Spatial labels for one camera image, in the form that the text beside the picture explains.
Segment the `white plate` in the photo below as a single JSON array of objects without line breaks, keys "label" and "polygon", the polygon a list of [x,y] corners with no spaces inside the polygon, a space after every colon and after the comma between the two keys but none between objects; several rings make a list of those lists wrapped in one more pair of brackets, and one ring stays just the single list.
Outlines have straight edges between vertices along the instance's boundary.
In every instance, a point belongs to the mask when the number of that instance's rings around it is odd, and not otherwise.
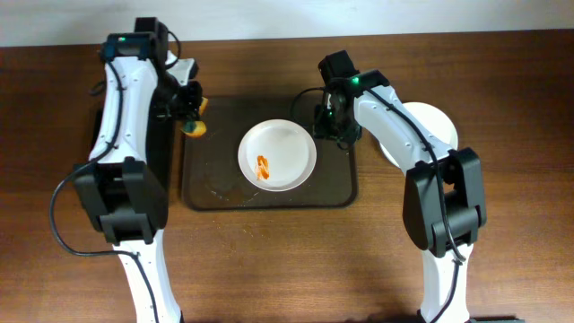
[{"label": "white plate", "polygon": [[457,129],[442,110],[423,102],[406,102],[404,107],[440,141],[458,149]]},{"label": "white plate", "polygon": [[302,126],[269,119],[251,127],[238,148],[242,175],[269,192],[292,190],[305,182],[317,162],[317,147]]}]

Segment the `green and yellow sponge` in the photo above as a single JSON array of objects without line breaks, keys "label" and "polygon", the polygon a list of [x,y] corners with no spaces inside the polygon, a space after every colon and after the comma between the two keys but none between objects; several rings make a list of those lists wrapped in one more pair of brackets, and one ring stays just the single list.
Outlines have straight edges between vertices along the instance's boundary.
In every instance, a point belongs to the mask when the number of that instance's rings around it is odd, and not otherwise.
[{"label": "green and yellow sponge", "polygon": [[207,127],[204,123],[204,121],[202,121],[200,119],[200,117],[203,116],[206,107],[208,104],[208,99],[206,97],[203,97],[200,105],[198,107],[198,117],[192,120],[188,120],[183,127],[181,128],[181,132],[188,136],[188,137],[192,137],[192,138],[198,138],[201,137],[202,135],[204,135],[207,131]]}]

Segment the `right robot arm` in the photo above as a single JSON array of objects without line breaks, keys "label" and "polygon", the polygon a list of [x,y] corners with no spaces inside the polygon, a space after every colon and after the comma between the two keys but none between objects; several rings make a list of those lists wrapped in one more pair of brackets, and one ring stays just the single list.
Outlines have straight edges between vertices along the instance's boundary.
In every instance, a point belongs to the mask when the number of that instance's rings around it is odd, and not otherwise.
[{"label": "right robot arm", "polygon": [[467,261],[486,223],[483,173],[470,148],[438,139],[378,70],[360,72],[344,50],[317,66],[325,83],[313,135],[352,147],[369,131],[405,176],[403,222],[422,251],[422,322],[468,322]]}]

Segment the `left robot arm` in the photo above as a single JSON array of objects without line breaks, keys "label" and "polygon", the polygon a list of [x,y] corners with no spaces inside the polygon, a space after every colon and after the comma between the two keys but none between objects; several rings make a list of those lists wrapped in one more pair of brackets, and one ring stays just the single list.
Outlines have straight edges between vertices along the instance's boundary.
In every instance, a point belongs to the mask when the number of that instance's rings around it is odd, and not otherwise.
[{"label": "left robot arm", "polygon": [[207,106],[193,58],[171,53],[156,17],[111,33],[100,49],[106,93],[89,160],[70,180],[95,231],[120,259],[139,322],[181,322],[163,253],[175,126],[200,136]]}]

